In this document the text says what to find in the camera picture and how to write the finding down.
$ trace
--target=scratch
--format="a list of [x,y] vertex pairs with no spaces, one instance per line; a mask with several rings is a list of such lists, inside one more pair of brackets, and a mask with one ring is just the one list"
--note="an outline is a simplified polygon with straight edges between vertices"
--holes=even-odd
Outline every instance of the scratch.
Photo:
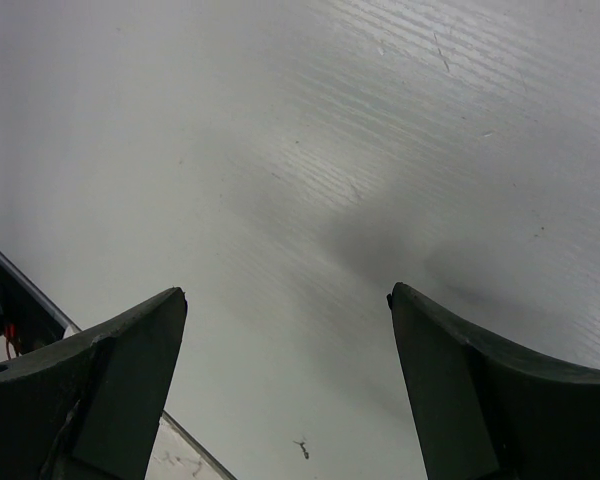
[[438,36],[436,35],[436,32],[433,32],[433,38],[436,40],[436,47],[438,47],[438,54],[440,55],[440,60],[442,60],[444,66],[447,67],[447,72],[451,73],[451,69],[449,68],[449,62],[447,62],[447,59],[444,58],[444,55],[442,55],[442,50],[440,49],[440,44],[438,43]]
[[304,437],[301,442],[296,442],[294,440],[293,443],[295,443],[302,449],[302,454],[304,455],[304,459],[309,460],[309,451],[307,450],[307,447],[305,447],[305,445],[307,444],[307,441],[304,439]]
[[358,201],[356,203],[360,204],[360,202],[362,201],[362,195],[360,195],[360,192],[358,191],[358,189],[356,188],[356,186],[353,184],[353,182],[351,180],[348,180],[348,182],[349,182],[349,186],[351,187],[351,190],[353,190],[353,194],[358,199]]
[[58,449],[61,448],[64,442],[67,440],[68,431],[73,425],[73,419],[75,418],[79,408],[80,399],[78,399],[76,403],[73,404],[73,407],[71,407],[71,410],[67,412],[64,424],[60,427],[60,430],[58,430],[58,433],[53,439],[53,442],[51,443],[51,448],[47,453],[47,458],[45,459],[44,463],[42,464],[42,467],[40,468],[40,478],[46,477],[47,473],[49,472],[49,469],[52,468],[53,460],[56,458]]
[[524,80],[524,75],[522,75],[522,72],[517,68],[516,71],[518,72],[518,75],[520,75],[520,80],[522,80],[522,88],[524,88],[524,93],[529,94],[529,89],[527,88],[527,82]]
[[171,465],[175,466],[175,462],[171,458],[171,454],[169,452],[164,452],[164,453],[165,453],[165,456],[162,457],[160,460],[163,462],[169,462]]
[[203,465],[202,460],[197,463],[196,469],[191,473],[193,478],[198,478],[198,474],[200,473],[200,470],[202,470]]

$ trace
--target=red wire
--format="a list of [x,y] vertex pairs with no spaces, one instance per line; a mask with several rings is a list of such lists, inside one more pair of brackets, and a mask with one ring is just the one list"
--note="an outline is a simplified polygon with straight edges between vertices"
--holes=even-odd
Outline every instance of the red wire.
[[11,351],[9,350],[9,344],[13,345],[13,351],[16,353],[16,357],[19,356],[20,352],[18,352],[18,347],[16,346],[15,338],[16,338],[16,326],[13,323],[9,325],[5,325],[4,327],[4,337],[7,339],[6,349],[7,349],[7,358],[11,360]]

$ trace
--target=small debris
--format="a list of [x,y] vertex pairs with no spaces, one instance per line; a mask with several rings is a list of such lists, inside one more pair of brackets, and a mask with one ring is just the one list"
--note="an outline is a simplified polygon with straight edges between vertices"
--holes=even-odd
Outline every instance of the small debris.
[[296,445],[298,445],[302,449],[302,454],[304,455],[304,459],[305,460],[309,460],[309,452],[307,451],[307,447],[305,447],[305,445],[307,444],[307,441],[306,440],[302,440],[301,442],[296,442],[294,440],[293,443],[295,443]]

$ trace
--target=wood grain texture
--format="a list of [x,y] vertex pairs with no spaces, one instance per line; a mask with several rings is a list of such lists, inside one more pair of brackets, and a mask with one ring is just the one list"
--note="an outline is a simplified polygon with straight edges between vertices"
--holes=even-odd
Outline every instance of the wood grain texture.
[[395,281],[600,367],[600,1],[0,2],[0,248],[82,327],[182,286],[238,478],[423,479]]

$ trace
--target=white panel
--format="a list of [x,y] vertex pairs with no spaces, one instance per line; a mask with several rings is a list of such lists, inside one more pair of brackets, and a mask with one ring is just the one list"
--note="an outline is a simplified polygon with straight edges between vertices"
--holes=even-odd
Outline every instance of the white panel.
[[0,249],[82,327],[182,286],[240,480],[422,479],[395,281],[600,367],[600,0],[0,1]]
[[219,474],[171,424],[160,419],[145,480],[229,480]]

